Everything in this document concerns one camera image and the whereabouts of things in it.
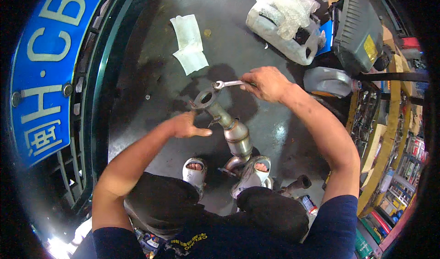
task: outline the man's arm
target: man's arm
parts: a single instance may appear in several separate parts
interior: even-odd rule
[[[212,135],[209,129],[196,128],[194,118],[195,112],[186,112],[159,124],[107,165],[93,191],[93,231],[103,227],[133,231],[124,210],[124,198],[168,139]]]
[[[268,102],[281,102],[305,124],[318,150],[329,163],[331,175],[322,203],[341,195],[359,196],[360,159],[357,149],[340,121],[275,67],[245,73],[240,88]]]

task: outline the bolt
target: bolt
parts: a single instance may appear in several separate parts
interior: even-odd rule
[[[21,101],[22,95],[20,91],[15,91],[14,93],[12,93],[11,104],[13,107],[18,107]]]
[[[74,87],[70,83],[63,85],[63,95],[64,97],[69,97],[74,92]]]

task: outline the foot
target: foot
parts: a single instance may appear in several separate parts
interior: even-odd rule
[[[206,164],[201,158],[188,159],[183,167],[182,176],[185,182],[195,187],[199,194],[199,201],[203,197],[205,188]]]
[[[273,180],[269,177],[271,160],[266,156],[253,157],[246,164],[241,180],[231,189],[234,199],[241,191],[252,186],[263,186],[272,189]]]

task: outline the navy t-shirt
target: navy t-shirt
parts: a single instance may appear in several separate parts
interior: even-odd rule
[[[189,226],[168,241],[156,258],[350,259],[355,250],[356,211],[355,196],[328,200],[319,209],[303,244],[291,244],[248,227]],[[135,234],[127,229],[97,229],[93,238],[99,259],[145,258]]]

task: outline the wrench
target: wrench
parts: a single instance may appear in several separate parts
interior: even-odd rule
[[[244,84],[244,82],[242,82],[241,80],[233,80],[233,81],[217,80],[215,83],[212,83],[212,87],[214,87],[214,89],[220,90],[226,86],[242,85],[242,84]]]

